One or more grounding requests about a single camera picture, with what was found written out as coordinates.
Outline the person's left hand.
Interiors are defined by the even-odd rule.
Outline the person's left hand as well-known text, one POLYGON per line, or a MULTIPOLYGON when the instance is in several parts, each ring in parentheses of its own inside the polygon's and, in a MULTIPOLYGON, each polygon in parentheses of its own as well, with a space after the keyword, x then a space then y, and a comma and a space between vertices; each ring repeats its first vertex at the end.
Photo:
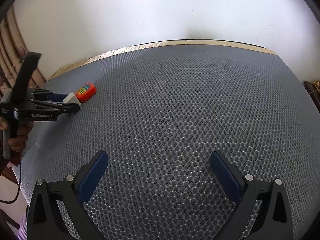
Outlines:
MULTIPOLYGON (((20 124, 17 130, 17 136, 9 139, 10 149, 14 152, 22 152, 25 149, 28 140, 28 134, 33 128, 33 122, 20 124)), ((3 151, 3 133, 8 129, 8 122, 1 117, 1 151, 3 151)))

